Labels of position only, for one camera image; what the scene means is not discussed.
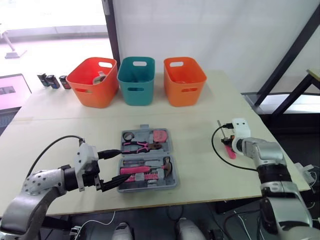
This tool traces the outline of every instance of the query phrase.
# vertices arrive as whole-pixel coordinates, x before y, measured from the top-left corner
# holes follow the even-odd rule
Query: hammer
[[[164,157],[164,165],[161,167],[149,167],[149,166],[135,166],[135,167],[123,167],[120,169],[120,174],[138,174],[138,173],[148,173],[153,169],[162,168],[165,170],[165,176],[167,177],[172,172],[172,164],[170,162],[170,157]]]

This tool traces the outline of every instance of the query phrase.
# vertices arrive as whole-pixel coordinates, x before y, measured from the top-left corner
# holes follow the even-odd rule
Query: black cable
[[[260,209],[252,210],[252,211],[237,212],[237,213],[233,213],[233,214],[227,216],[227,217],[225,218],[224,222],[223,222],[223,229],[224,229],[226,235],[228,236],[228,238],[229,238],[230,240],[234,240],[234,239],[231,237],[231,235],[230,235],[230,233],[229,233],[229,231],[228,231],[228,229],[227,229],[227,222],[228,222],[229,219],[231,219],[232,217],[237,216],[237,215],[253,214],[253,213],[256,213],[256,212],[258,212],[258,211],[260,211]]]
[[[260,227],[261,227],[261,217],[260,217],[260,215],[258,215],[256,221],[257,221],[256,240],[260,240]]]
[[[48,239],[48,237],[50,236],[50,234],[53,232],[54,230],[53,229],[51,229],[50,230],[50,232],[48,233],[48,235],[45,237],[45,239],[44,240],[47,240]]]
[[[41,153],[40,155],[36,158],[36,160],[34,161],[34,163],[32,164],[32,166],[30,167],[29,172],[27,173],[26,177],[29,177],[30,174],[32,173],[32,171],[34,170],[37,162],[39,161],[39,159],[43,156],[43,154],[45,154],[45,152],[52,147],[52,145],[54,145],[55,143],[59,142],[62,139],[67,139],[67,138],[76,138],[79,139],[79,143],[81,144],[82,142],[85,142],[85,140],[82,137],[76,136],[76,135],[67,135],[67,136],[62,136],[60,138],[58,138],[57,140],[53,141],[52,143],[50,143]]]
[[[226,164],[229,164],[229,165],[232,166],[232,167],[235,167],[235,168],[237,168],[237,169],[243,169],[243,170],[249,170],[249,171],[257,172],[257,170],[256,170],[256,169],[253,169],[253,168],[248,168],[248,167],[233,165],[232,163],[224,160],[224,158],[223,158],[222,156],[220,156],[220,154],[217,152],[216,147],[215,147],[215,144],[214,144],[214,137],[215,137],[216,133],[217,133],[220,129],[222,129],[222,128],[224,128],[224,125],[218,127],[218,128],[214,131],[214,133],[212,134],[212,137],[211,137],[211,144],[212,144],[212,148],[213,148],[215,154],[216,154],[222,161],[224,161]]]
[[[183,205],[180,205],[180,206],[181,206],[181,213],[180,213],[179,217],[177,217],[176,219],[172,218],[172,217],[170,216],[170,214],[169,214],[169,208],[170,208],[170,206],[166,206],[166,207],[165,207],[165,213],[166,213],[168,219],[170,219],[170,220],[173,221],[173,222],[179,221],[179,219],[182,217],[182,215],[184,214],[184,211],[185,211],[185,207],[184,207]]]
[[[213,221],[215,222],[215,224],[221,229],[221,231],[224,233],[224,235],[226,235],[226,237],[229,238],[228,235],[226,234],[225,230],[220,226],[220,224],[219,224],[218,221],[216,220],[215,215],[214,215],[212,209],[211,209],[210,206],[209,206],[209,203],[207,203],[207,207],[209,208],[209,211],[210,211],[210,213],[211,213],[211,215],[212,215],[212,219],[213,219]]]

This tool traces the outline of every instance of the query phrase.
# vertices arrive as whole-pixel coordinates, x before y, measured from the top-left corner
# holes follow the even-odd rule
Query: gray toolbox
[[[166,128],[126,130],[121,136],[123,158],[118,174],[132,174],[118,186],[120,193],[172,189],[178,184],[175,160],[170,155],[172,143]]]

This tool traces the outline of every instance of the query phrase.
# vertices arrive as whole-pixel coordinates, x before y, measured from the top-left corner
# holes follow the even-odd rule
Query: teal basket
[[[132,106],[145,106],[154,96],[155,60],[146,56],[129,56],[122,60],[118,81],[124,101]]]

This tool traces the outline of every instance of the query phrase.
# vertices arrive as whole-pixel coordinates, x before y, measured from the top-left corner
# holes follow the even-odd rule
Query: screwdriver
[[[224,130],[222,128],[221,128],[221,132],[223,134],[224,139],[227,139],[227,137],[224,133]],[[224,147],[225,147],[226,153],[228,154],[229,158],[236,159],[236,157],[237,157],[236,153],[234,151],[232,151],[231,147],[229,147],[228,145],[224,145]]]

